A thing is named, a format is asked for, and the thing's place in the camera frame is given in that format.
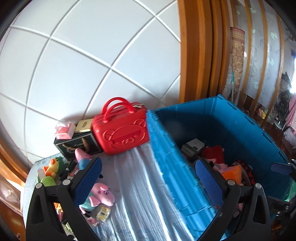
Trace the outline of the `orange-dressed pig plush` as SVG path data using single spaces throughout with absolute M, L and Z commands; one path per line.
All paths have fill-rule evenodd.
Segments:
M 225 180 L 234 180 L 238 185 L 241 184 L 242 168 L 241 165 L 227 166 L 226 164 L 214 164 L 213 169 L 218 171 Z

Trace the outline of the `green frog plush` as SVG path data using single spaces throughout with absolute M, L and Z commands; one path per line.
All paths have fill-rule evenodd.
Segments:
M 46 176 L 40 181 L 45 187 L 56 186 L 55 180 L 51 176 Z

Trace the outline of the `duck plush green hood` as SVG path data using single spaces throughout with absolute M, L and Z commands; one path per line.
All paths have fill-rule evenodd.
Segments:
M 43 171 L 46 176 L 55 179 L 57 175 L 60 175 L 66 170 L 67 166 L 68 164 L 66 164 L 61 157 L 53 157 L 50 159 L 49 165 L 43 167 Z

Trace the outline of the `yellow square packet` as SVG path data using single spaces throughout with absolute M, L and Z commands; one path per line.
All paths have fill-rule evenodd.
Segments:
M 111 208 L 109 206 L 100 206 L 96 219 L 100 222 L 105 222 L 111 214 Z

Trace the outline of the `teal-dressed pig plush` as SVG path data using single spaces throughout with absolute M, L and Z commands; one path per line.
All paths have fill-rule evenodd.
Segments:
M 95 183 L 92 187 L 86 201 L 79 205 L 83 214 L 91 212 L 99 204 L 106 206 L 113 206 L 115 204 L 115 197 L 110 191 L 109 187 L 103 183 Z

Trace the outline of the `blue-bodied pig plush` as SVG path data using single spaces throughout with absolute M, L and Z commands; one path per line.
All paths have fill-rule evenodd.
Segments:
M 83 170 L 91 161 L 91 156 L 80 148 L 75 150 L 75 157 L 79 170 Z

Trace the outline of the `black gift bag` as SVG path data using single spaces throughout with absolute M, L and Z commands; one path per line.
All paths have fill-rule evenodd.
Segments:
M 103 152 L 102 147 L 97 142 L 92 131 L 75 133 L 73 137 L 68 140 L 55 139 L 54 145 L 68 161 L 75 159 L 75 150 L 77 148 L 82 149 L 89 155 Z

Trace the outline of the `pink tissue pack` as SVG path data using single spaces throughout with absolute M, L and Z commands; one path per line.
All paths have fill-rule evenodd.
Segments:
M 73 137 L 76 126 L 71 122 L 59 122 L 55 127 L 55 138 L 57 140 L 69 140 Z

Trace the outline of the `blue plastic crate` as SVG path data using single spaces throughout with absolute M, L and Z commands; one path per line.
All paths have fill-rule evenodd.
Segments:
M 217 214 L 196 173 L 196 161 L 241 165 L 240 186 L 260 184 L 268 196 L 286 201 L 292 185 L 288 175 L 271 171 L 288 158 L 247 114 L 222 96 L 149 110 L 147 129 L 152 151 L 176 208 L 193 238 Z

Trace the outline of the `gold small box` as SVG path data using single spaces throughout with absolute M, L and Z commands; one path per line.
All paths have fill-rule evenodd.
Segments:
M 93 122 L 93 118 L 78 121 L 75 124 L 76 128 L 74 130 L 74 133 L 84 133 L 84 132 L 91 131 L 92 130 L 92 122 Z

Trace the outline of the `red bear suitcase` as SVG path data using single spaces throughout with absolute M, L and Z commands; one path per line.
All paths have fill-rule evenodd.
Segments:
M 92 130 L 109 156 L 128 151 L 149 141 L 147 108 L 122 97 L 107 101 L 92 121 Z

